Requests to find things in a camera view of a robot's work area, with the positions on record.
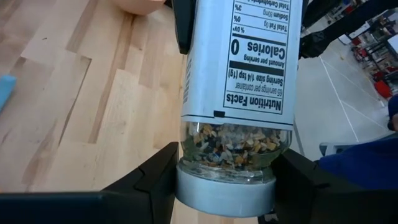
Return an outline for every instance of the glass jar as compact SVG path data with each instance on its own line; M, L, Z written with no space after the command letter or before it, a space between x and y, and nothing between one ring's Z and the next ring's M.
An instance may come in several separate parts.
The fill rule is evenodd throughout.
M182 123L184 172L220 182L273 179L271 162L289 148L292 132L237 124Z

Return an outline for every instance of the orange bowl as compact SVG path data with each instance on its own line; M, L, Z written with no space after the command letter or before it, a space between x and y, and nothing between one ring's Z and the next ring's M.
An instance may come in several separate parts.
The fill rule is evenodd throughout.
M162 7L166 0L112 0L126 12L136 15L148 15Z

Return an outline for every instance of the spice jar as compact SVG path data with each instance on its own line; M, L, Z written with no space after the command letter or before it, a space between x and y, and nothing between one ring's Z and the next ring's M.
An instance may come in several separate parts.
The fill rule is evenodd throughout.
M176 197L215 215L268 213L270 164L292 140L302 1L173 3L189 53Z

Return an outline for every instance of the nutrition facts label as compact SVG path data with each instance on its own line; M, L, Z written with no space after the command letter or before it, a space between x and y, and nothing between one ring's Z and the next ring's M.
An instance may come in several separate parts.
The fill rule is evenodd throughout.
M235 0L225 108L282 114L290 0Z

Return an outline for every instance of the colorful spice flakes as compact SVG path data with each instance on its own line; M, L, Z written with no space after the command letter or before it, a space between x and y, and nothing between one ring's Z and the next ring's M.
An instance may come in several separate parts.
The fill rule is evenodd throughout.
M253 126L189 123L182 143L184 158L226 170L259 170L286 148L280 134L279 130Z

